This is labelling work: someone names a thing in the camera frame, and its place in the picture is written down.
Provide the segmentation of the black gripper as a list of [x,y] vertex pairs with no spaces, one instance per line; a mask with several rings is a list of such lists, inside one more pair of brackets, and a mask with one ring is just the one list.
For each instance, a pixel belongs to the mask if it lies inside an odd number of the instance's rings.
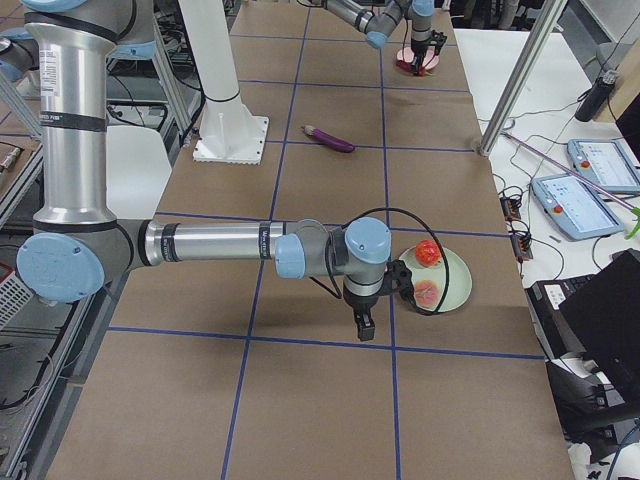
[[414,58],[412,60],[413,75],[426,74],[426,51],[429,47],[431,34],[431,30],[411,31],[411,49],[414,53]]
[[357,337],[360,341],[373,340],[375,337],[375,322],[371,318],[371,309],[379,300],[377,295],[356,295],[348,289],[343,291],[345,302],[355,311],[354,322]]

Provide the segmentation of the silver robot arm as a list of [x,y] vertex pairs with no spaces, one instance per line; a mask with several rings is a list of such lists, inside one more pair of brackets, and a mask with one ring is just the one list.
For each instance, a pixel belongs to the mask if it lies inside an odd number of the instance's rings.
[[412,57],[401,53],[396,65],[414,76],[424,76],[446,43],[447,36],[432,28],[434,1],[388,1],[383,11],[375,14],[356,1],[298,1],[307,8],[327,10],[365,35],[367,43],[381,50],[403,21],[411,23]]
[[271,260],[290,279],[343,277],[338,297],[357,335],[390,291],[391,234],[367,214],[328,229],[298,222],[162,224],[153,216],[168,163],[133,167],[108,149],[109,57],[155,52],[149,1],[28,1],[25,27],[39,47],[44,200],[17,271],[38,296],[72,303],[144,266],[189,260]]

